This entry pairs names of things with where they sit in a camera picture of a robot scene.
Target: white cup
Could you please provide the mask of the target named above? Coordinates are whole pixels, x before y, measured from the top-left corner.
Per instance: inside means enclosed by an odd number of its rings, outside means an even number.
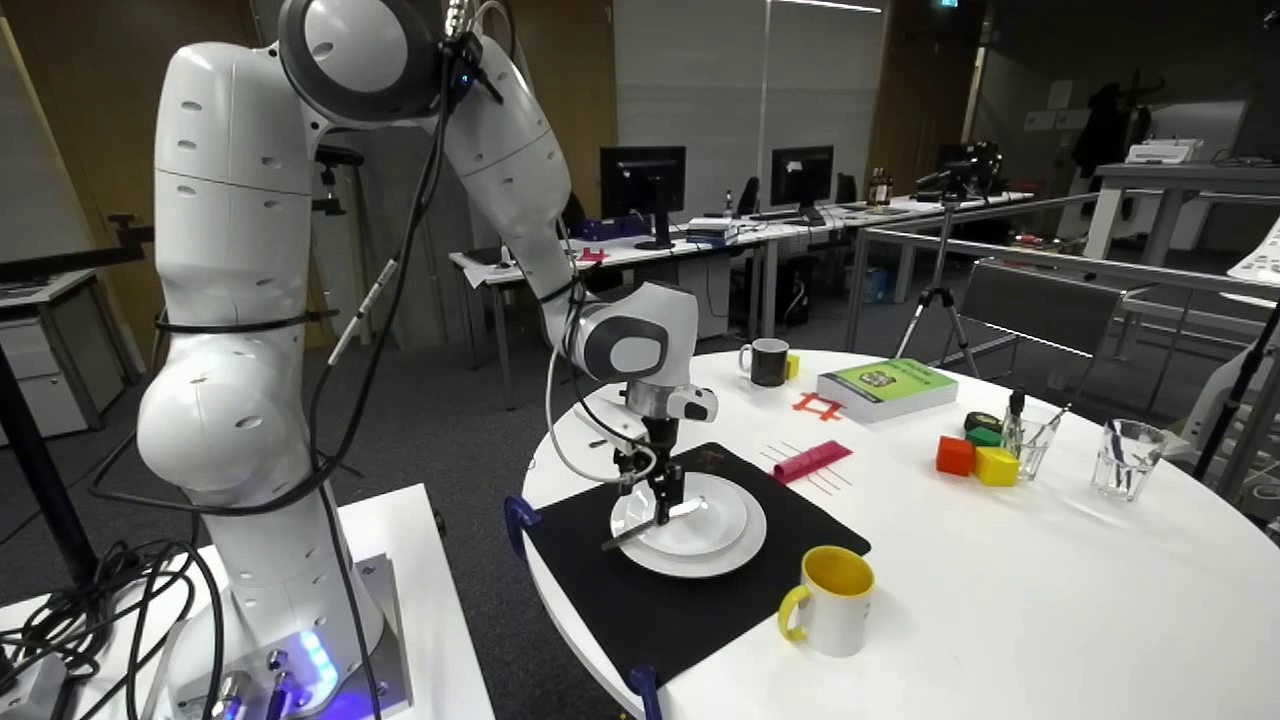
[[[800,556],[800,584],[776,608],[776,628],[800,648],[852,656],[864,648],[876,572],[840,544],[816,544]]]

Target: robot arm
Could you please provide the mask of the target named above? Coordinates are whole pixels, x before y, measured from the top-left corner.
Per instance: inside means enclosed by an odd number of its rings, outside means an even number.
[[[688,384],[696,300],[640,288],[576,304],[564,292],[572,264],[552,224],[568,172],[540,104],[496,44],[440,44],[408,0],[288,0],[276,48],[172,56],[156,120],[156,268],[176,336],[140,404],[144,464],[204,508],[260,508],[312,480],[300,404],[312,160],[328,128],[392,124],[444,132],[472,204],[544,300],[548,340],[596,380],[628,380],[660,456],[652,484],[680,500],[676,420],[716,408]],[[352,560],[328,548],[320,496],[204,524],[236,608],[228,672],[260,688],[292,676],[296,708],[324,708],[360,668],[360,628],[376,644],[384,620],[360,576],[344,592]],[[188,644],[200,648],[200,632],[172,652],[176,696],[204,688],[204,652]]]

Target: round table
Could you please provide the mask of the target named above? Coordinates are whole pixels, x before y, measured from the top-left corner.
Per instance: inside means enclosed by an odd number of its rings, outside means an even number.
[[[736,352],[696,356],[716,388],[712,424],[680,424],[680,448],[724,444],[772,468],[840,440],[848,460],[792,484],[868,536],[876,604],[868,644],[816,656],[788,644],[772,616],[664,684],[664,716],[856,716],[856,720],[1276,720],[1280,716],[1280,552],[1236,508],[1172,464],[1136,504],[1088,488],[1100,428],[1064,416],[1040,480],[984,488],[940,476],[940,436],[972,408],[1004,412],[1008,388],[956,376],[956,404],[856,424],[796,412],[816,372],[868,356],[800,352],[784,388],[752,388]],[[640,428],[620,388],[588,400],[604,420]],[[1056,408],[1028,400],[1028,420]],[[612,448],[580,408],[556,420],[564,452],[612,472]],[[544,440],[524,476],[532,508],[588,492]],[[628,712],[640,700],[584,628],[556,576],[528,548],[532,584],[576,660]]]

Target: black cable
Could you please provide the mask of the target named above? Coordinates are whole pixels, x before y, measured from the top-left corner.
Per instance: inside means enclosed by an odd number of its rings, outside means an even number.
[[[256,332],[280,332],[280,328],[292,328],[292,324],[320,324],[336,316],[332,308],[324,312],[296,312],[296,316],[280,316],[280,320],[256,320],[256,324],[168,324],[168,320],[156,320],[156,328],[164,336],[256,336]]]
[[[420,220],[428,216],[436,184],[440,184],[440,156],[444,156],[448,116],[440,116],[440,124],[436,124],[432,156],[428,156],[424,176],[416,184],[408,232],[404,232],[400,248],[392,252],[392,256],[400,256],[404,272],[396,276],[396,288],[392,288],[392,300],[388,300],[388,324],[396,320],[400,300],[404,300],[412,236],[416,236]],[[136,432],[92,472],[88,492],[100,496],[100,500],[116,500],[116,504],[136,504],[136,508],[156,508],[156,512],[200,512],[200,516],[264,516],[264,512],[288,508],[288,504],[312,496],[332,476],[332,468],[340,468],[340,460],[348,456],[348,448],[356,440],[356,428],[364,420],[364,408],[368,408],[368,396],[372,396],[372,376],[380,368],[384,348],[388,348],[388,332],[380,332],[376,344],[372,344],[368,372],[360,380],[356,408],[348,416],[340,448],[328,452],[328,464],[320,464],[320,468],[312,464],[308,476],[300,484],[292,484],[284,496],[236,508],[236,504],[172,504],[172,500],[156,500],[156,496],[108,492],[104,480],[120,464],[120,456],[128,448],[136,448]],[[332,364],[320,368],[320,380],[312,384],[312,400],[308,400],[312,444],[320,440],[316,408],[320,408],[320,396],[328,388],[328,376],[332,376]]]
[[[220,684],[224,684],[224,592],[216,588],[216,576],[208,568],[208,560],[192,548],[188,552],[196,560],[196,572],[204,576],[204,592],[208,592],[208,612],[212,612],[212,656],[208,656],[208,688],[204,688],[204,712],[212,716],[212,704],[220,700]]]
[[[352,628],[356,628],[356,648],[360,648],[360,664],[364,664],[368,708],[372,708],[372,716],[380,720],[380,716],[384,716],[384,700],[380,700],[380,688],[376,688],[376,676],[372,676],[372,652],[368,652],[368,636],[364,636],[364,620],[360,620],[360,604],[356,604],[356,584],[352,584],[348,552],[344,552],[344,540],[340,540],[340,528],[336,528],[332,496],[320,492],[320,504],[324,504],[328,548],[332,548],[332,560],[336,560],[336,568],[340,568],[336,576],[344,580],[344,596],[348,596],[348,612],[352,612]]]
[[[144,580],[144,604],[136,604],[132,640],[128,640],[128,668],[136,668],[136,660],[140,660],[140,644],[144,644],[144,628],[148,628],[148,612],[152,612],[156,572],[160,568],[152,564],[148,580]],[[124,676],[124,716],[136,720],[136,672]]]
[[[172,628],[184,624],[196,608],[196,584],[188,576],[172,576],[172,584],[184,584],[184,608],[176,612]],[[128,676],[144,672],[156,652],[172,640],[172,628],[128,668]],[[80,720],[92,720],[96,712],[104,712],[112,704],[112,696],[128,684],[128,676],[120,676]]]
[[[572,304],[572,316],[568,316],[568,340],[564,340],[564,348],[572,352],[572,344],[576,344],[576,332],[580,332],[580,320],[584,320],[584,304],[588,304],[588,296],[584,296],[584,284],[580,284],[584,276],[576,276],[572,284],[572,296],[568,296],[568,304]],[[608,436],[616,436],[616,440],[628,440],[628,444],[644,444],[644,440],[636,440],[636,436],[628,436],[628,432],[620,432],[620,428],[612,428],[612,424],[604,424],[596,412],[592,412],[592,404],[584,400],[584,392],[580,392],[580,376],[588,376],[584,368],[576,368],[576,364],[568,364],[568,384],[572,384],[572,396],[576,396],[576,404],[588,412],[588,420],[600,428],[600,432],[608,432]]]
[[[192,580],[180,572],[168,572],[164,564],[184,552],[184,544],[152,540],[152,544],[112,544],[92,572],[88,592],[52,592],[20,628],[0,632],[4,656],[32,668],[44,656],[64,656],[72,680],[88,680],[100,672],[96,656],[104,652],[104,640],[116,620],[136,612],[136,628],[148,620],[148,604],[164,596],[172,584],[184,584],[184,608],[176,624],[192,612]],[[128,608],[116,608],[128,588],[144,576],[140,600]],[[128,676],[116,680],[108,696],[92,712],[100,712],[120,688],[136,680],[136,672],[160,652],[128,656]]]

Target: monitor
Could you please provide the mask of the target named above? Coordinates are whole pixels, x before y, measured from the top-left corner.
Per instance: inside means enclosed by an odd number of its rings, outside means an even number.
[[[684,148],[600,148],[600,212],[644,212],[656,244],[672,244],[668,212],[684,208]]]
[[[772,152],[772,204],[800,204],[812,212],[816,200],[832,200],[832,144],[816,148],[776,148]]]

